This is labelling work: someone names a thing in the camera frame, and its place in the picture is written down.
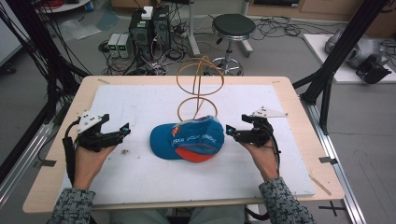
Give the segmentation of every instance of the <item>metal frame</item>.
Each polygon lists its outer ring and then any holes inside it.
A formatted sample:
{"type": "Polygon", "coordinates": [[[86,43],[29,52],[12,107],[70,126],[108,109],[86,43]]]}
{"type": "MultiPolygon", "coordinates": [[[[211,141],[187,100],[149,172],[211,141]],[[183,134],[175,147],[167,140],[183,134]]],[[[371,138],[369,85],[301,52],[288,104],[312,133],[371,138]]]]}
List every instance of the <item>metal frame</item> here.
{"type": "Polygon", "coordinates": [[[40,148],[42,148],[44,143],[47,141],[53,129],[54,119],[55,117],[53,117],[48,124],[42,124],[33,138],[30,138],[32,140],[30,141],[28,147],[24,150],[23,154],[19,156],[18,161],[13,165],[12,169],[7,173],[7,177],[1,183],[0,210],[3,208],[11,193],[21,182],[21,179],[23,178],[26,171],[30,168],[40,148]]]}
{"type": "Polygon", "coordinates": [[[387,0],[363,1],[319,70],[293,83],[294,89],[297,89],[311,82],[306,92],[301,95],[301,100],[311,105],[316,103],[317,98],[323,92],[319,125],[325,134],[328,134],[327,118],[329,115],[332,79],[335,72],[347,58],[349,52],[356,46],[386,3],[387,0]]]}
{"type": "Polygon", "coordinates": [[[220,36],[221,38],[229,39],[230,41],[243,41],[251,38],[253,36],[253,32],[248,34],[248,35],[225,35],[221,32],[219,32],[215,27],[212,26],[213,33],[215,35],[220,36]]]}
{"type": "Polygon", "coordinates": [[[18,159],[28,146],[32,136],[39,129],[43,121],[44,123],[48,124],[55,115],[57,102],[60,97],[60,86],[62,86],[63,94],[74,95],[76,94],[79,87],[79,83],[76,81],[74,74],[78,75],[79,77],[86,77],[89,75],[64,59],[53,42],[48,29],[37,15],[35,8],[30,1],[6,0],[6,2],[23,26],[26,33],[31,37],[31,41],[36,47],[36,53],[32,51],[32,48],[17,32],[13,23],[8,20],[5,13],[0,12],[0,19],[21,42],[22,46],[34,60],[40,73],[47,80],[48,101],[35,121],[26,131],[22,139],[9,153],[7,160],[1,164],[0,184],[7,178],[9,171],[18,162],[18,159]]]}
{"type": "MultiPolygon", "coordinates": [[[[241,14],[243,16],[248,15],[248,5],[250,4],[250,0],[244,0],[244,3],[242,4],[242,10],[241,14]]],[[[247,40],[242,40],[242,47],[245,49],[247,52],[247,56],[250,56],[251,53],[253,53],[253,48],[250,46],[247,40]]]]}
{"type": "Polygon", "coordinates": [[[319,112],[318,108],[315,105],[309,105],[306,102],[302,102],[303,107],[306,111],[306,114],[311,119],[311,123],[314,126],[314,129],[318,135],[320,143],[322,144],[323,148],[325,149],[326,155],[331,159],[336,159],[338,162],[334,164],[332,167],[338,177],[338,180],[341,183],[341,186],[345,192],[344,203],[346,206],[346,210],[349,214],[349,217],[352,223],[362,224],[366,223],[361,208],[359,207],[358,201],[353,193],[352,187],[350,187],[349,182],[347,180],[347,175],[344,172],[343,166],[341,165],[340,160],[338,159],[337,153],[335,151],[334,146],[332,145],[332,140],[330,136],[327,135],[323,130],[320,128],[319,125],[319,112]]]}
{"type": "Polygon", "coordinates": [[[387,0],[365,0],[361,3],[358,11],[355,13],[347,28],[335,44],[332,52],[326,61],[314,74],[305,77],[293,83],[294,89],[310,83],[306,92],[300,95],[302,104],[306,110],[308,117],[317,132],[326,154],[331,159],[336,159],[338,163],[333,164],[333,168],[346,194],[344,203],[349,217],[353,223],[366,223],[363,213],[359,207],[356,197],[350,187],[347,176],[338,160],[337,153],[332,145],[332,141],[328,136],[327,118],[329,115],[330,95],[332,90],[332,79],[335,72],[347,58],[347,55],[356,46],[358,41],[364,35],[368,27],[374,21],[381,9],[386,5],[387,0]],[[316,100],[323,92],[320,112],[315,106],[316,100]]]}
{"type": "Polygon", "coordinates": [[[200,57],[201,52],[199,51],[197,41],[195,40],[194,36],[194,0],[190,0],[189,2],[189,33],[188,38],[191,45],[192,55],[194,57],[200,57]]]}

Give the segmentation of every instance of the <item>black stool seat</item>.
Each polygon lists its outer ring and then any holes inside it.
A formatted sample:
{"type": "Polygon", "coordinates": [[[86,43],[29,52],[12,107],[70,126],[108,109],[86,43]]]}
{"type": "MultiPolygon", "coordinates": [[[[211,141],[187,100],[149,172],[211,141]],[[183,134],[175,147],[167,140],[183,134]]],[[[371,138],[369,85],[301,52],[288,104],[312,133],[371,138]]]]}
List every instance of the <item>black stool seat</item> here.
{"type": "Polygon", "coordinates": [[[213,32],[232,40],[249,39],[256,29],[253,20],[241,14],[223,14],[213,20],[213,32]]]}

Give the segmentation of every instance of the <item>wooden table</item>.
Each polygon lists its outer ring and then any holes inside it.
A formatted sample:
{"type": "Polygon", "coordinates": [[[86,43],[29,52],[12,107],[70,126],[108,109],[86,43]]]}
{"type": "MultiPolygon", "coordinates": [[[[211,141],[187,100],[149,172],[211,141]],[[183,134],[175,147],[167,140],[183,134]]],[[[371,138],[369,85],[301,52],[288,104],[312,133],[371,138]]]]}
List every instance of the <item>wooden table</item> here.
{"type": "MultiPolygon", "coordinates": [[[[218,77],[203,77],[205,84],[219,83],[218,77]]],[[[179,77],[179,82],[191,84],[191,77],[179,77]]],[[[305,114],[301,102],[290,81],[286,77],[226,77],[225,84],[232,85],[272,85],[276,90],[281,106],[289,113],[288,123],[295,142],[300,149],[306,169],[311,177],[316,194],[313,196],[298,197],[300,201],[329,201],[344,198],[344,191],[338,181],[334,169],[329,163],[321,163],[318,158],[326,157],[322,145],[305,114]]],[[[23,205],[26,213],[52,212],[53,205],[58,198],[60,186],[64,178],[65,161],[62,138],[66,128],[84,109],[91,108],[96,90],[101,85],[176,85],[176,77],[85,77],[78,93],[70,106],[64,123],[56,136],[47,160],[57,161],[54,167],[42,167],[31,191],[23,205]]],[[[70,136],[75,139],[74,129],[70,136]]],[[[120,209],[120,208],[152,208],[152,207],[179,207],[204,206],[236,203],[262,203],[261,198],[245,199],[238,202],[233,200],[200,201],[184,203],[150,203],[150,204],[117,204],[109,206],[94,206],[93,209],[120,209]]]]}

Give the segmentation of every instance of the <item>wrist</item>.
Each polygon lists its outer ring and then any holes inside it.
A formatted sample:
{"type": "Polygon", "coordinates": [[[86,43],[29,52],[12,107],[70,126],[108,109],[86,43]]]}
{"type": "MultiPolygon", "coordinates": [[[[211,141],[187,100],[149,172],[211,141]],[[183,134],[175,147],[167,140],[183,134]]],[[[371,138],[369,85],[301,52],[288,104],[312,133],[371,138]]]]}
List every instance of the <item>wrist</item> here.
{"type": "Polygon", "coordinates": [[[276,169],[261,169],[260,173],[262,174],[262,179],[264,181],[268,181],[268,180],[272,180],[272,179],[276,179],[279,177],[279,174],[277,173],[276,169]]]}
{"type": "Polygon", "coordinates": [[[92,180],[89,178],[80,179],[75,178],[73,189],[90,189],[92,180]]]}

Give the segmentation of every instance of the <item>computer tower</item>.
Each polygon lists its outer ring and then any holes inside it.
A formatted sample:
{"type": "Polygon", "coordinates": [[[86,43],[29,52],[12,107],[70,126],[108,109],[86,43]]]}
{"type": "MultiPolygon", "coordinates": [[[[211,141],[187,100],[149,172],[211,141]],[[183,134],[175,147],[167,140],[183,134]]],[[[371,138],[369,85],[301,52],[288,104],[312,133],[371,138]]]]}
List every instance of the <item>computer tower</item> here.
{"type": "Polygon", "coordinates": [[[152,16],[154,23],[154,36],[157,39],[157,49],[162,51],[171,48],[169,6],[154,9],[152,16]]]}
{"type": "Polygon", "coordinates": [[[133,43],[135,56],[139,52],[146,60],[152,60],[151,45],[153,44],[153,33],[152,21],[142,20],[142,12],[139,10],[134,12],[129,25],[129,35],[133,43]]]}

